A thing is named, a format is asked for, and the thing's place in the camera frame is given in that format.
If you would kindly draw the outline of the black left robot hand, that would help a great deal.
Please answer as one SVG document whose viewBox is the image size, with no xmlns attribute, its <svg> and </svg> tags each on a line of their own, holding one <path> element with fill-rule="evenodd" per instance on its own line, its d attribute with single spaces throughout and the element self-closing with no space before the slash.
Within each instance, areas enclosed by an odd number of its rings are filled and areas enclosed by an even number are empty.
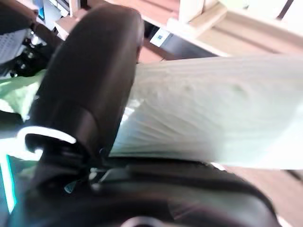
<svg viewBox="0 0 303 227">
<path fill-rule="evenodd" d="M 32 29 L 47 71 L 21 123 L 8 132 L 41 149 L 34 176 L 7 196 L 8 227 L 277 227 L 271 201 L 240 177 L 196 161 L 110 158 L 144 38 L 135 9 L 105 4 L 66 41 L 16 0 L 0 3 L 1 34 Z"/>
</svg>

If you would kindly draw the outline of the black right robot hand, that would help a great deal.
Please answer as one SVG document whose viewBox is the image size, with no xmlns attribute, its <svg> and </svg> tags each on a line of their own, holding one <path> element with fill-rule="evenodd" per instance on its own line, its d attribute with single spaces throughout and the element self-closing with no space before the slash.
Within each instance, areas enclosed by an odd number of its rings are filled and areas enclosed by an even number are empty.
<svg viewBox="0 0 303 227">
<path fill-rule="evenodd" d="M 32 77 L 46 69 L 63 40 L 57 33 L 38 22 L 31 27 L 30 37 L 22 41 L 22 52 L 13 59 L 10 76 Z"/>
</svg>

